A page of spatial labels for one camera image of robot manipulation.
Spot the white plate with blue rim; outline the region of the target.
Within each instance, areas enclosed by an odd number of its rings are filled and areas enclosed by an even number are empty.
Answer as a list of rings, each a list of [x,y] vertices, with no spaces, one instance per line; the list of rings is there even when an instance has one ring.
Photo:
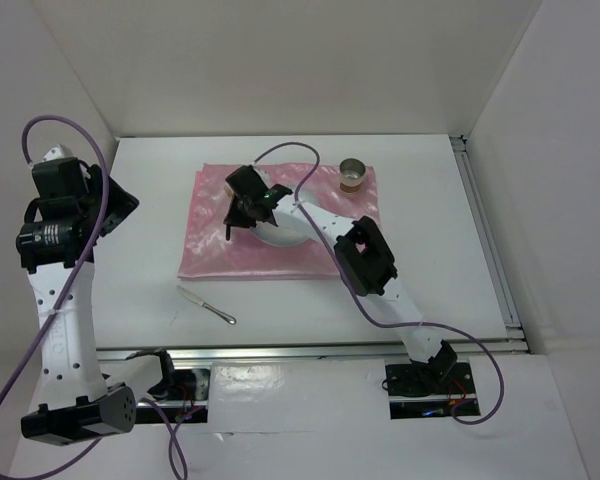
[[[270,223],[258,223],[251,231],[261,242],[273,247],[295,247],[308,240],[299,232]]]

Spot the pink satin rose placemat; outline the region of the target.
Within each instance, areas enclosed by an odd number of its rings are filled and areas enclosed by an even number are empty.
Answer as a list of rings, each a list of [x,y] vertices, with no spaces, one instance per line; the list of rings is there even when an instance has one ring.
[[[187,280],[320,279],[336,277],[337,268],[325,248],[308,239],[295,247],[273,247],[261,242],[251,229],[233,229],[225,239],[224,217],[229,210],[226,177],[236,165],[206,164],[195,175],[189,218],[178,276]],[[336,215],[380,221],[376,173],[367,168],[358,192],[339,187],[339,168],[320,166],[303,185],[300,199]]]

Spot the steel cup with cream sleeve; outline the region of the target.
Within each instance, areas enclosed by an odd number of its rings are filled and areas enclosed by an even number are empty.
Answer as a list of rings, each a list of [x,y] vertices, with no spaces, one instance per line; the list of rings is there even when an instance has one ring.
[[[358,192],[366,178],[366,165],[356,158],[346,158],[339,164],[340,190],[344,193]]]

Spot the silver table knife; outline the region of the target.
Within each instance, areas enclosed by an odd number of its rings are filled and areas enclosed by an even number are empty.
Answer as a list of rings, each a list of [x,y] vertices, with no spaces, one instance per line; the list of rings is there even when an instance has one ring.
[[[214,315],[216,315],[217,317],[221,318],[223,321],[225,321],[227,324],[229,325],[236,325],[237,324],[237,319],[232,316],[229,315],[228,313],[219,310],[218,308],[212,306],[211,304],[209,304],[208,302],[204,301],[203,299],[201,299],[199,296],[197,296],[196,294],[194,294],[193,292],[191,292],[190,290],[184,288],[181,285],[177,286],[177,290],[178,292],[188,301],[200,306],[201,308],[213,313]]]

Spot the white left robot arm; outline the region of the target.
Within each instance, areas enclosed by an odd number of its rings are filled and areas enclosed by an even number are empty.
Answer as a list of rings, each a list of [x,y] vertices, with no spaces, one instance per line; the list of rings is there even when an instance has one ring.
[[[38,192],[16,238],[38,318],[49,322],[41,341],[41,400],[22,417],[21,433],[56,446],[130,432],[145,396],[169,397],[177,374],[163,348],[127,357],[117,374],[102,373],[93,326],[95,260],[89,238],[111,233],[138,206],[115,181],[102,189],[99,165],[62,146],[32,168]]]

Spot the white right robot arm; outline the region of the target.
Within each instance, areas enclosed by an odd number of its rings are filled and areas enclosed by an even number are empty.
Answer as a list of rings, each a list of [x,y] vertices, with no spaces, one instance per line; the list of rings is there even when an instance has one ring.
[[[226,184],[232,194],[224,219],[228,230],[263,223],[321,243],[363,312],[380,316],[371,323],[394,330],[402,340],[415,365],[416,387],[432,394],[449,383],[457,354],[426,324],[401,284],[395,256],[372,218],[342,217],[302,200],[298,189],[269,187],[251,165],[232,172]]]

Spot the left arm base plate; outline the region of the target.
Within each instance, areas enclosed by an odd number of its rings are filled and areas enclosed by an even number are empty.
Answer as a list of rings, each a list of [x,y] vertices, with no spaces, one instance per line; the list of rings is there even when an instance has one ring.
[[[211,368],[178,367],[173,382],[153,387],[148,397],[172,424],[203,424],[208,421]]]

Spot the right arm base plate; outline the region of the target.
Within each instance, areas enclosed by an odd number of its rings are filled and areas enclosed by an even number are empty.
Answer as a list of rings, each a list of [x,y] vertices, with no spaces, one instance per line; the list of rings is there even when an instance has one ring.
[[[472,370],[468,362],[457,363],[439,385],[426,383],[414,364],[387,364],[382,389],[389,399],[392,420],[481,415]]]

